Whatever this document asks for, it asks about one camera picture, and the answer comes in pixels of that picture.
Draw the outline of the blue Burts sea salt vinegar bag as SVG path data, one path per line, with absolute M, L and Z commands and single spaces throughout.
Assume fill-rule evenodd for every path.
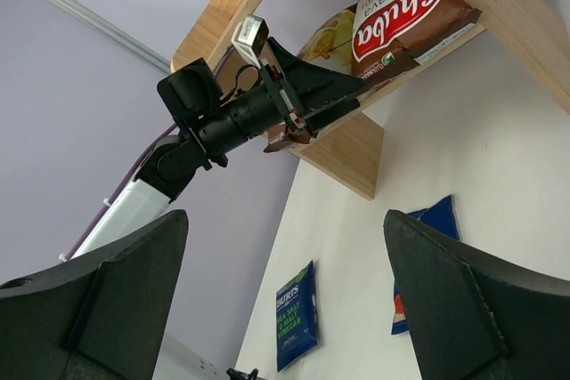
M 319 344 L 315 263 L 276 292 L 276 369 L 283 371 Z

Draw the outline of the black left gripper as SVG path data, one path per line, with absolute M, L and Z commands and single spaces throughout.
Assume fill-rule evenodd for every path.
M 266 59 L 258 61 L 256 130 L 260 133 L 280 123 L 321 131 L 361 106 L 358 96 L 366 90 L 361 78 L 300 60 L 274 37 L 268 37 L 266 45 L 278 68 Z M 305 119 L 302 107 L 329 108 Z

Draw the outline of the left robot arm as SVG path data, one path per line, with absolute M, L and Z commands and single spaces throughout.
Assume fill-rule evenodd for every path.
M 204 59 L 182 67 L 157 85 L 178 133 L 166 130 L 143 152 L 78 242 L 67 262 L 109 244 L 161 216 L 199 169 L 225 167 L 230 151 L 286 124 L 317 132 L 359 107 L 365 82 L 302 61 L 273 37 L 232 44 L 256 70 L 244 91 L 223 93 Z

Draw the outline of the Chuba cassava chips bag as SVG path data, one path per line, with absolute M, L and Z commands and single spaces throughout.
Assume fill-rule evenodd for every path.
M 432 60 L 477 23 L 464 0 L 359 0 L 352 35 L 352 74 L 373 87 Z
M 351 76 L 351 43 L 355 8 L 356 6 L 353 4 L 326 20 L 324 24 L 315 30 L 295 56 L 316 66 Z M 263 55 L 269 63 L 276 65 L 275 59 L 269 52 L 267 45 L 264 47 Z M 302 108 L 304 117 L 307 119 L 329 107 Z M 285 123 L 280 123 L 267 131 L 267 146 L 264 152 L 274 153 L 297 145 L 309 144 L 327 127 L 321 129 L 321 131 L 309 131 L 308 127 L 298 130 Z

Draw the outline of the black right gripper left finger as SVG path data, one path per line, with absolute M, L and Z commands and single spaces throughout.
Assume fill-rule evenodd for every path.
M 150 379 L 189 223 L 174 210 L 141 229 L 1 286 L 3 379 Z

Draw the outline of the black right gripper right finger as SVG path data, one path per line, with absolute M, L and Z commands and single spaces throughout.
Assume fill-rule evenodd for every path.
M 569 283 L 390 210 L 384 236 L 424 379 L 567 379 Z M 431 273 L 415 271 L 422 242 Z

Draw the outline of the blue Burts spicy chilli bag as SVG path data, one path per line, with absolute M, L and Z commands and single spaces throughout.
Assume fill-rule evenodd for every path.
M 408 212 L 407 215 L 423 223 L 426 227 L 445 235 L 448 240 L 460 241 L 460 233 L 454 210 L 454 197 L 452 194 L 445 196 L 432 206 Z M 414 270 L 425 275 L 434 270 L 433 264 L 436 261 L 436 256 L 433 252 L 434 248 L 429 247 L 427 242 L 422 242 L 420 248 L 423 250 L 422 256 L 417 255 L 413 257 L 413 261 L 417 264 Z M 392 320 L 391 335 L 399 336 L 409 330 L 409 325 L 404 313 L 403 301 L 397 280 L 394 282 L 393 302 L 395 311 Z

